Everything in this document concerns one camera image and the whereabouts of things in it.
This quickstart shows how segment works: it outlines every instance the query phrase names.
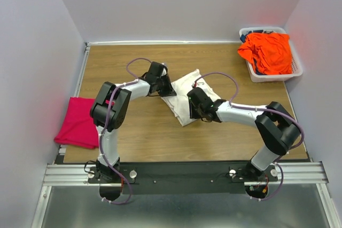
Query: screw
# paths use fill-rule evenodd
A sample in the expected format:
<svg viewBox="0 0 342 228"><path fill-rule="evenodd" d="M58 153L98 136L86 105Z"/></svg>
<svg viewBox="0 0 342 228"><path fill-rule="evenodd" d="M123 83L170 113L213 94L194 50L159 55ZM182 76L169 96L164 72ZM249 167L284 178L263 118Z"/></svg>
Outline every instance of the screw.
<svg viewBox="0 0 342 228"><path fill-rule="evenodd" d="M278 176L278 171L275 170L275 169L272 169L271 170L271 175L274 176L274 177L277 177Z"/></svg>
<svg viewBox="0 0 342 228"><path fill-rule="evenodd" d="M129 173L129 177L134 179L137 177L137 172L135 170L132 170L130 173Z"/></svg>
<svg viewBox="0 0 342 228"><path fill-rule="evenodd" d="M234 177L236 176L236 171L233 170L233 169L231 169L231 170L229 171L229 176L232 177L232 178L234 178Z"/></svg>
<svg viewBox="0 0 342 228"><path fill-rule="evenodd" d="M94 177L95 177L95 174L93 174L93 173L88 173L88 178L92 179L92 178L94 178Z"/></svg>

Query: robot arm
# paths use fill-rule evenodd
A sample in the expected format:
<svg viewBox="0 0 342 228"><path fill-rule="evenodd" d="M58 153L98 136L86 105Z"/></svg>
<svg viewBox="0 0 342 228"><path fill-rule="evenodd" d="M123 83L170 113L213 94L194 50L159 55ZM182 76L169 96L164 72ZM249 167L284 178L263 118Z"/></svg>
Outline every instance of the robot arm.
<svg viewBox="0 0 342 228"><path fill-rule="evenodd" d="M167 67L157 62L152 62L149 71L140 77L139 80L127 83L127 85L125 83L119 85L105 82L90 110L90 116L94 120L99 135L105 126L108 101L115 89L114 105L110 109L107 129L102 135L102 150L106 153L111 166L114 166L119 160L117 150L118 129L125 119L129 102L138 97L149 96L155 92L162 97L176 95L167 74ZM108 166L101 152L99 153L98 161L100 164Z"/></svg>
<svg viewBox="0 0 342 228"><path fill-rule="evenodd" d="M271 163L288 152L300 135L299 129L290 120L274 113L259 111L259 109L273 109L290 116L285 108L276 102L268 106L233 104L223 99L213 102L200 87L193 88L188 93L188 98L190 117L193 119L220 123L235 122L259 130L265 145L240 172L241 177L249 179L260 177Z"/></svg>

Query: white wall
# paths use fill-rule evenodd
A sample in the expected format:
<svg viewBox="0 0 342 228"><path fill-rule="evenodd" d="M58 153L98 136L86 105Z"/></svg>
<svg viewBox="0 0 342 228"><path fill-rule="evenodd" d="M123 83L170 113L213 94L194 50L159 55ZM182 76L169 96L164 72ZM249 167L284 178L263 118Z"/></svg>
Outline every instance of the white wall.
<svg viewBox="0 0 342 228"><path fill-rule="evenodd" d="M238 40L253 25L284 26L298 0L63 0L87 42Z"/></svg>
<svg viewBox="0 0 342 228"><path fill-rule="evenodd" d="M304 66L302 77L287 83L306 146L322 160L329 189L342 215L342 2L300 0L286 28Z"/></svg>
<svg viewBox="0 0 342 228"><path fill-rule="evenodd" d="M62 0L0 0L0 223L30 227L84 50Z"/></svg>

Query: metal floor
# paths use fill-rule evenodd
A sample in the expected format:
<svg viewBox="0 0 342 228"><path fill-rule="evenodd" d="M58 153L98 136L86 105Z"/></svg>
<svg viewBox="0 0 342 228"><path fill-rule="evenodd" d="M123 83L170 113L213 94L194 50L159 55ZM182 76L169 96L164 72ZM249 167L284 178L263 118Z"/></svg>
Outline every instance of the metal floor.
<svg viewBox="0 0 342 228"><path fill-rule="evenodd" d="M125 206L101 202L98 187L53 187L42 227L323 228L329 224L316 185L307 184L284 185L277 197L265 202L225 193L134 195Z"/></svg>

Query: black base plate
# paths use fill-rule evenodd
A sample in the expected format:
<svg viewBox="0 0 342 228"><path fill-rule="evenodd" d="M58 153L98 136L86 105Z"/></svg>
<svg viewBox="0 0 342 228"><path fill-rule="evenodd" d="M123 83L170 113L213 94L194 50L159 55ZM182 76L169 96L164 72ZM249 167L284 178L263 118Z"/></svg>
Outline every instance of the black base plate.
<svg viewBox="0 0 342 228"><path fill-rule="evenodd" d="M238 176L229 176L231 169L237 172L243 169L247 161L208 161L208 162L121 162L120 172L129 180L134 194L187 194L187 193L245 193L244 182L250 181ZM277 181L270 171L265 175L270 182ZM135 170L135 179L129 173ZM120 183L121 179L114 175L113 179L102 179L97 174L88 180L89 183ZM123 186L123 194L129 193L127 184Z"/></svg>

